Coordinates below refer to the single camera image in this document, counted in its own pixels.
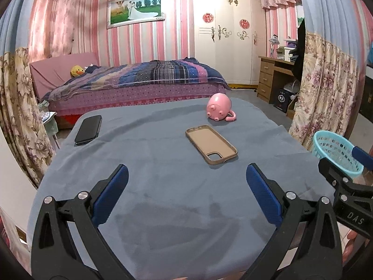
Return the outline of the person's right hand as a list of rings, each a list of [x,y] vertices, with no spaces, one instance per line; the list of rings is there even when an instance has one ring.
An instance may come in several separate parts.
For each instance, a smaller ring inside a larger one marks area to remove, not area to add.
[[[357,244],[356,240],[359,237],[359,234],[356,233],[353,230],[349,230],[344,241],[346,242],[345,249],[342,254],[342,260],[343,260],[343,265],[348,261],[349,257],[352,255],[354,251],[354,247]]]

